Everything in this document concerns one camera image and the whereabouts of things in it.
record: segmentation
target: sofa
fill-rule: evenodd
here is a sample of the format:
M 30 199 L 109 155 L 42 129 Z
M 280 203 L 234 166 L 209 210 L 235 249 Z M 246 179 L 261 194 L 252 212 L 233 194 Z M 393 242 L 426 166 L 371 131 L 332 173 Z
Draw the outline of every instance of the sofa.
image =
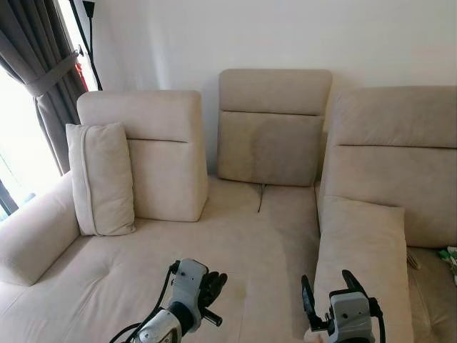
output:
M 253 92 L 241 98 L 246 77 Z M 206 173 L 199 93 L 81 96 L 82 124 L 124 125 L 136 231 L 80 235 L 71 172 L 2 222 L 0 342 L 108 342 L 151 311 L 168 266 L 187 257 L 228 282 L 210 307 L 222 326 L 204 322 L 185 342 L 302 342 L 300 278 L 313 279 L 319 243 L 314 147 L 330 86 L 328 71 L 225 71 L 220 177 Z
M 437 255 L 457 245 L 456 128 L 454 86 L 337 98 L 318 202 L 318 314 L 328 311 L 330 291 L 345 288 L 341 270 L 349 269 L 378 298 L 387 342 L 457 342 L 456 285 Z

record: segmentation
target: curtain tie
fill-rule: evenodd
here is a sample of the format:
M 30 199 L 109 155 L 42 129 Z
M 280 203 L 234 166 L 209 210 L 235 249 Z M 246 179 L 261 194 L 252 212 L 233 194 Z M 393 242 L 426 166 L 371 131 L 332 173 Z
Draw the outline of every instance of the curtain tie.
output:
M 26 84 L 25 87 L 27 91 L 35 97 L 45 94 L 53 85 L 59 82 L 71 68 L 74 67 L 78 55 L 79 52 L 77 50 L 73 51 L 42 77 Z

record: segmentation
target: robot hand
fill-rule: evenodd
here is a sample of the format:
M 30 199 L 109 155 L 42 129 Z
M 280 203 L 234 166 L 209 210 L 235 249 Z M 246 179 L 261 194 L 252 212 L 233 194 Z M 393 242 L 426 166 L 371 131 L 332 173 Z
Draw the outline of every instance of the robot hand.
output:
M 311 331 L 328 332 L 328 343 L 374 343 L 371 317 L 378 317 L 381 343 L 386 343 L 383 312 L 375 298 L 369 298 L 349 270 L 343 270 L 348 289 L 330 292 L 330 314 L 323 321 L 316 315 L 314 296 L 306 275 L 301 278 L 303 306 Z
M 171 282 L 173 295 L 168 308 L 163 309 L 160 303 L 170 274 L 176 275 Z M 207 307 L 220 295 L 226 282 L 226 274 L 209 273 L 206 266 L 195 260 L 176 261 L 169 268 L 154 310 L 142 323 L 135 326 L 125 343 L 179 343 L 187 332 L 195 332 L 200 327 L 203 318 L 217 327 L 221 326 L 222 318 Z M 123 333 L 124 330 L 119 332 L 110 343 L 114 343 Z

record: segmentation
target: white wall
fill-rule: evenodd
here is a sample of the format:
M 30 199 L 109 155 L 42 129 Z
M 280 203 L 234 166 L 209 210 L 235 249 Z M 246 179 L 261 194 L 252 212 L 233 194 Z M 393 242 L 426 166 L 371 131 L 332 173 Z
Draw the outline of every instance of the white wall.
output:
M 202 93 L 210 171 L 226 68 L 325 68 L 355 86 L 456 83 L 455 0 L 96 0 L 104 89 Z

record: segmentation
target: gray curtain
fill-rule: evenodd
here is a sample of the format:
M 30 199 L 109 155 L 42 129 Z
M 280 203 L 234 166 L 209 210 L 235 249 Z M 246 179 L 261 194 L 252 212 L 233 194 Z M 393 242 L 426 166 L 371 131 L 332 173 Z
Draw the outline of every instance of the gray curtain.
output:
M 85 92 L 76 58 L 53 0 L 0 0 L 0 66 L 33 96 L 61 173 L 70 170 L 65 124 L 79 124 L 76 100 Z

